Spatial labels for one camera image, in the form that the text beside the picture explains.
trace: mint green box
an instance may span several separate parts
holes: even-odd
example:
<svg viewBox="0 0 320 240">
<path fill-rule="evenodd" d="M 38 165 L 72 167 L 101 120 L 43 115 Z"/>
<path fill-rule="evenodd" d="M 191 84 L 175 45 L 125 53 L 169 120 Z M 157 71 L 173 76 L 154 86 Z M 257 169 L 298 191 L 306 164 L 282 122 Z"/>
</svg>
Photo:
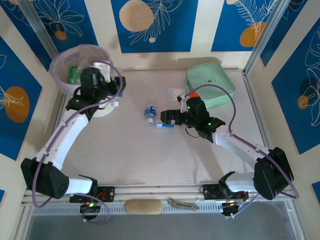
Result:
<svg viewBox="0 0 320 240">
<path fill-rule="evenodd" d="M 186 85 L 189 93 L 204 84 L 214 84 L 224 88 L 233 97 L 236 92 L 234 84 L 218 62 L 209 62 L 186 70 Z M 224 104 L 230 98 L 221 89 L 205 86 L 196 91 L 204 101 L 206 108 Z"/>
</svg>

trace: white tabletop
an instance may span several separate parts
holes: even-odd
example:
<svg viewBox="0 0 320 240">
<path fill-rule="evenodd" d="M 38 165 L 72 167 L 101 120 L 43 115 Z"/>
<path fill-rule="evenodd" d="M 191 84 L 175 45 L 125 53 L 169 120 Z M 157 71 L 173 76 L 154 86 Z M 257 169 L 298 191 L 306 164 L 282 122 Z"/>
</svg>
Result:
<svg viewBox="0 0 320 240">
<path fill-rule="evenodd" d="M 229 70 L 236 92 L 237 115 L 232 128 L 262 144 L 262 138 L 240 71 Z M 67 176 L 86 175 L 100 184 L 178 184 L 216 182 L 230 171 L 253 171 L 228 150 L 203 138 L 192 138 L 185 127 L 147 125 L 144 108 L 155 97 L 157 113 L 179 109 L 168 102 L 168 88 L 185 88 L 185 71 L 127 71 L 127 86 L 119 107 L 92 118 L 71 147 L 62 171 Z M 210 116 L 229 123 L 232 104 L 208 109 Z"/>
</svg>

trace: water bottle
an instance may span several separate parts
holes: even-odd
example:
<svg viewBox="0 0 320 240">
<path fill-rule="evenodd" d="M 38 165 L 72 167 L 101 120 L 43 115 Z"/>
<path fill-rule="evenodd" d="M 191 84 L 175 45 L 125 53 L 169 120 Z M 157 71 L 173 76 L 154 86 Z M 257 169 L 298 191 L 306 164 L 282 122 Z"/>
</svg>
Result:
<svg viewBox="0 0 320 240">
<path fill-rule="evenodd" d="M 156 117 L 157 112 L 156 112 L 156 100 L 155 98 L 152 96 L 150 97 L 146 108 L 144 109 L 144 117 L 147 120 L 147 123 L 149 125 L 154 124 L 154 118 Z"/>
</svg>

